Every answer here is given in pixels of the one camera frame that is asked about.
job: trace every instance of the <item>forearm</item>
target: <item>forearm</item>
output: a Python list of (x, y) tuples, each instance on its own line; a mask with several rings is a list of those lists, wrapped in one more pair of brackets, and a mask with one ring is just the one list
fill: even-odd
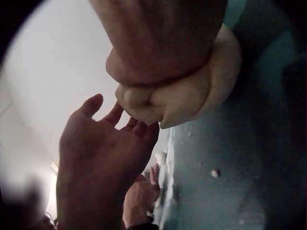
[[(184, 77), (198, 70), (207, 59), (226, 6), (226, 0), (193, 4), (179, 0), (89, 1), (113, 45), (107, 71), (128, 85)], [(209, 20), (213, 15), (218, 19)], [(209, 27), (216, 31), (208, 34)]]

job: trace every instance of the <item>sleeve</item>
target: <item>sleeve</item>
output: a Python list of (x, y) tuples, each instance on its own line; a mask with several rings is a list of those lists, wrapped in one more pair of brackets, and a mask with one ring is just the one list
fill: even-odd
[(146, 223), (132, 226), (130, 228), (127, 228), (127, 230), (159, 230), (159, 227), (155, 224)]

